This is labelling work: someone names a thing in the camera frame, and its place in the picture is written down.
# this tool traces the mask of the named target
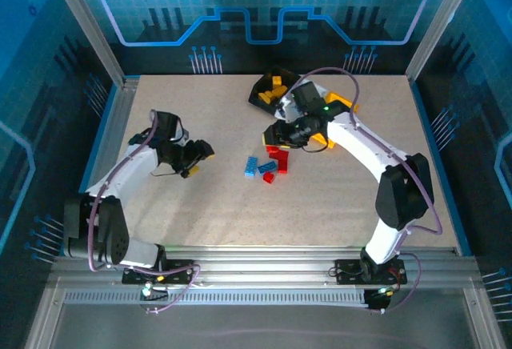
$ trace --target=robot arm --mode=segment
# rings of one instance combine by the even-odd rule
[[[126,205],[150,174],[161,164],[171,165],[184,179],[193,175],[197,164],[214,155],[202,140],[189,140],[180,118],[171,113],[156,112],[157,127],[148,140],[150,129],[136,134],[121,162],[100,181],[76,194],[64,206],[64,253],[70,257],[88,258],[89,218],[94,203],[93,258],[97,262],[133,267],[160,267],[165,254],[162,247],[144,243],[128,234],[123,205]]]
[[[286,119],[279,119],[269,126],[263,135],[265,144],[299,148],[307,145],[310,136],[320,133],[326,140],[329,138],[347,149],[377,180],[375,209],[379,220],[360,259],[363,279],[377,279],[398,256],[399,247],[408,233],[407,227],[421,218],[428,206],[401,163],[371,142],[361,130],[406,161],[434,201],[428,161],[421,154],[410,156],[382,140],[357,117],[351,118],[350,108],[343,103],[327,104],[312,82],[305,82],[289,92],[276,117]]]

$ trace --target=glass panel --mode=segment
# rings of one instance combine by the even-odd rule
[[[63,0],[2,0],[0,35],[0,342],[23,347],[112,83]]]
[[[403,74],[441,0],[87,1],[127,74]]]
[[[512,0],[463,0],[418,88],[471,250],[484,274],[510,270]]]

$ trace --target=black container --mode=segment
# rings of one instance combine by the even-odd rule
[[[282,69],[281,67],[273,67],[271,70],[267,71],[253,86],[252,91],[249,96],[249,103],[259,107],[260,109],[266,111],[268,114],[274,115],[277,105],[279,104],[279,100],[275,99],[270,104],[263,102],[258,97],[258,93],[263,93],[267,90],[272,90],[272,77],[280,76],[282,80],[282,85],[286,86],[288,90],[298,81],[300,76],[298,74],[292,73],[291,71]]]

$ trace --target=blue lego brick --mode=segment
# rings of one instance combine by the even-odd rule
[[[256,157],[249,157],[246,165],[246,177],[254,177],[257,167],[258,159]]]
[[[260,175],[264,175],[267,171],[276,171],[278,169],[278,164],[275,161],[271,161],[266,163],[265,165],[258,166],[258,171]]]

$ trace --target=table surface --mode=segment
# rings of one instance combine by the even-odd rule
[[[247,102],[257,75],[142,76],[123,145],[150,126],[152,108],[179,115],[192,139],[202,138],[215,157],[200,163],[189,179],[149,177],[126,205],[131,235],[166,246],[294,245],[362,247],[374,232],[378,184],[370,172],[337,145],[308,154],[290,152],[289,172],[272,185],[244,175],[247,158],[269,161],[262,132],[274,118]],[[449,212],[439,185],[409,83],[403,76],[358,76],[358,117],[399,149],[420,152],[430,161],[442,236],[414,232],[405,245],[456,247]],[[345,76],[312,78],[329,90],[354,97]],[[171,172],[160,166],[155,174]],[[435,227],[427,212],[418,223]]]

